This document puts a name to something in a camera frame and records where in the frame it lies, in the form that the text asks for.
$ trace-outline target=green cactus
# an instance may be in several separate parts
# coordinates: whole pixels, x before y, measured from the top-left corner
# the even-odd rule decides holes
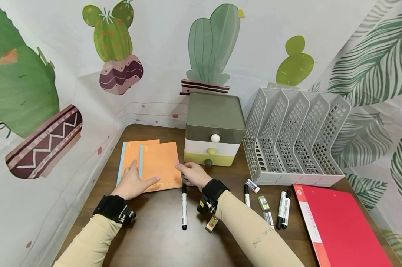
[[[59,112],[54,67],[38,52],[0,9],[0,129],[22,138]]]
[[[277,83],[297,86],[311,73],[314,59],[302,53],[305,49],[305,39],[302,36],[293,36],[286,42],[286,51],[289,55],[277,70]]]
[[[224,85],[229,74],[223,70],[237,42],[242,10],[231,4],[220,5],[210,19],[197,19],[189,31],[189,59],[191,70],[187,78]]]
[[[103,14],[97,6],[85,6],[82,16],[87,25],[94,27],[94,45],[104,62],[120,61],[133,52],[127,28],[133,22],[130,1],[119,2],[110,12]]]

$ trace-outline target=gray lid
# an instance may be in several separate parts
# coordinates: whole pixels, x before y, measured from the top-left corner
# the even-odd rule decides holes
[[[191,92],[187,124],[221,129],[246,130],[237,96]]]

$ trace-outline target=cactus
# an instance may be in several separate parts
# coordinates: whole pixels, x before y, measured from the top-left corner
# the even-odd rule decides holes
[[[116,17],[110,15],[110,12],[106,14],[106,11],[103,14],[97,6],[85,6],[82,10],[85,22],[94,27],[94,45],[104,62],[123,60],[133,51],[127,30],[133,22],[133,15],[128,15],[134,13],[133,8],[128,1],[122,1],[113,10]]]
[[[0,129],[22,138],[59,112],[54,67],[38,53],[0,9]]]
[[[289,55],[277,70],[277,83],[297,86],[311,73],[314,59],[302,53],[305,49],[305,39],[302,36],[293,36],[286,42],[286,51]]]
[[[133,23],[134,10],[131,0],[119,2],[112,10],[102,13],[97,6],[85,6],[82,17],[94,27],[94,45],[100,58],[105,62],[100,72],[100,86],[115,95],[124,94],[131,85],[142,78],[143,67],[139,59],[132,55],[128,28]]]
[[[218,6],[210,19],[193,22],[189,31],[189,59],[191,70],[187,78],[224,85],[229,74],[223,74],[226,63],[237,42],[242,10],[231,4]]]

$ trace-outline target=red folder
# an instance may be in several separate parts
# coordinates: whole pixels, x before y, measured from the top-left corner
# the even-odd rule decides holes
[[[293,186],[321,267],[392,266],[352,194]]]

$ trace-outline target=white drawer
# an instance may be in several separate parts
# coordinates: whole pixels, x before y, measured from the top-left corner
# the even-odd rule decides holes
[[[208,154],[209,148],[214,148],[216,150],[216,155],[235,156],[240,148],[240,144],[213,143],[206,141],[187,140],[185,138],[185,152]]]

